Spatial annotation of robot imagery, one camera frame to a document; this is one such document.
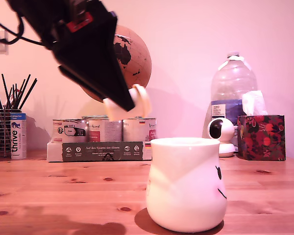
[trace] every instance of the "white tissue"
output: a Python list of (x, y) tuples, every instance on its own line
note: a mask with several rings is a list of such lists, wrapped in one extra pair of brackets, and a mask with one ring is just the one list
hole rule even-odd
[(248, 116), (268, 115), (264, 96), (261, 91), (250, 91), (242, 96), (243, 111)]

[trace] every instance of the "stacked cans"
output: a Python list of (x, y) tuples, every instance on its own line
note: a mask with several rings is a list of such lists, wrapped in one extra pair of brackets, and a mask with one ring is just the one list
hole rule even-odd
[(83, 116), (88, 122), (89, 142), (122, 141), (122, 121), (109, 121), (108, 116)]
[(54, 119), (51, 142), (121, 142), (156, 139), (155, 118), (109, 121), (107, 115)]
[(123, 120), (123, 141), (151, 141), (156, 139), (155, 118), (130, 118)]

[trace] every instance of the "floral tissue box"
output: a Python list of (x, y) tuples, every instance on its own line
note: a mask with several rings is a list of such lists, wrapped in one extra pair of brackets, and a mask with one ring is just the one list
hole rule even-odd
[(285, 161), (285, 124), (282, 115), (238, 117), (238, 157)]

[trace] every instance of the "mesh pen holder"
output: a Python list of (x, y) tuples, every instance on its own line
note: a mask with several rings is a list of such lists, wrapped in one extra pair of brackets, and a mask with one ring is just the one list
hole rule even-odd
[(11, 156), (11, 113), (20, 109), (0, 109), (0, 156)]

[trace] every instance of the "ceramic mug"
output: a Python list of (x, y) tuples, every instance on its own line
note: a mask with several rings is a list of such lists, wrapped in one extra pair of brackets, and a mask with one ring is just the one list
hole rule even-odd
[(219, 144), (219, 140), (204, 138), (151, 141), (146, 204), (157, 224), (176, 232), (196, 233), (222, 222), (227, 198)]

